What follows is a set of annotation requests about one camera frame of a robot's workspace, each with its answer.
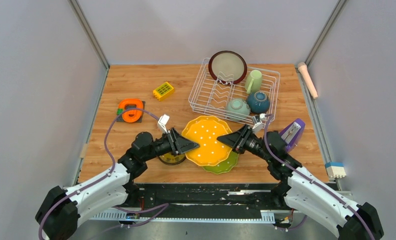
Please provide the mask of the green dotted plate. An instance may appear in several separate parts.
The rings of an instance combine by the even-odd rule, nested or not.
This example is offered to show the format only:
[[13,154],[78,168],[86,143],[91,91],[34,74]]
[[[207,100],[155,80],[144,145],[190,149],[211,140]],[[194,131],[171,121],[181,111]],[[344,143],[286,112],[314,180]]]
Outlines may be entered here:
[[218,163],[216,166],[203,166],[202,168],[216,175],[225,174],[230,172],[238,164],[238,159],[239,154],[232,151],[226,160]]

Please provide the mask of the brown-rimmed white plate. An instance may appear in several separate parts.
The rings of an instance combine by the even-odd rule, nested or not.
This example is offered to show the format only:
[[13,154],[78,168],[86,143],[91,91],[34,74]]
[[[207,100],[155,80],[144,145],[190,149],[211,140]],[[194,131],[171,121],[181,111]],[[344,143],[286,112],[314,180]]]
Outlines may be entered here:
[[223,85],[236,85],[247,75],[247,63],[238,53],[222,50],[211,56],[208,62],[210,76]]

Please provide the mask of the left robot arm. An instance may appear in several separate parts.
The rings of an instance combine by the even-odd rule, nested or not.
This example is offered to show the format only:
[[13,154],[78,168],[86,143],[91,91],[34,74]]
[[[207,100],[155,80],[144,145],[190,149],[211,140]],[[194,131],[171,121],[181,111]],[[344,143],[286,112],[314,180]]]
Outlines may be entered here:
[[174,128],[157,139],[149,132],[140,132],[108,170],[83,183],[49,190],[35,215],[39,239],[67,240],[80,225],[102,211],[123,204],[135,206],[139,187],[134,180],[147,170],[147,161],[167,153],[185,154],[199,146]]

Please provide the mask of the yellow dotted plate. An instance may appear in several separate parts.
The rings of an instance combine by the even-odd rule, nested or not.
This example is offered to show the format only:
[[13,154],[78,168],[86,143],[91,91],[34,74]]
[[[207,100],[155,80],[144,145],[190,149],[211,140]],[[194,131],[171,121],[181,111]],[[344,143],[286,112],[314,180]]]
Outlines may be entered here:
[[190,120],[181,135],[197,144],[198,148],[185,153],[185,157],[200,167],[214,167],[228,159],[232,148],[221,143],[218,137],[232,133],[228,123],[215,116],[202,115]]

